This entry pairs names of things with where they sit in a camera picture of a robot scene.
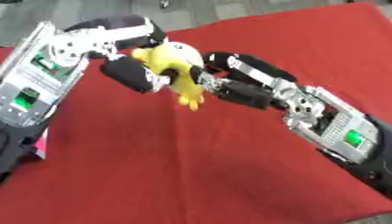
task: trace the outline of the red table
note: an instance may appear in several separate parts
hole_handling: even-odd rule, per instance
[[[254,54],[392,122],[392,25],[370,4],[231,19],[171,37]],[[193,113],[169,91],[122,87],[99,63],[52,121],[48,159],[20,166],[1,189],[1,223],[339,223],[392,209],[273,109],[208,96]]]

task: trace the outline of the floor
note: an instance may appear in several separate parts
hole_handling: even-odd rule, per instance
[[[392,4],[382,0],[367,0],[379,5],[392,18]],[[166,31],[192,28],[225,18],[267,14],[328,4],[344,0],[171,0],[165,10],[158,0],[24,0],[22,3],[0,4],[0,46],[13,46],[42,20],[51,20],[66,28],[90,18],[145,15]],[[392,215],[381,215],[350,224],[392,223]]]

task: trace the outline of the yellow plush toy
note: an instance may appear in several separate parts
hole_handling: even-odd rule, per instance
[[[178,102],[197,110],[203,103],[203,89],[196,85],[190,75],[193,65],[203,67],[203,59],[193,47],[179,43],[166,42],[153,48],[137,48],[132,51],[134,59],[141,60],[155,74],[167,69],[177,71],[178,77],[171,84],[171,90],[179,94]]]

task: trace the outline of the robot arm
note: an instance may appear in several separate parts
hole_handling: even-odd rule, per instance
[[[91,59],[105,58],[106,75],[136,91],[169,83],[119,53],[164,41],[165,33],[146,17],[100,18],[65,31],[40,23],[0,66],[0,183],[22,156],[36,150],[34,144]],[[116,73],[119,64],[132,64],[139,74]]]
[[[392,126],[360,112],[322,87],[300,86],[278,68],[243,55],[210,53],[206,64],[229,71],[216,78],[194,67],[192,77],[222,100],[285,112],[289,130],[315,145],[357,179],[392,198]]]

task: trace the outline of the pink object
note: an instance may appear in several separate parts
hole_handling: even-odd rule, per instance
[[[47,132],[48,129],[44,131],[42,134],[42,137],[36,142],[35,147],[37,147],[37,156],[39,156],[42,159],[46,158],[46,146],[47,146]]]

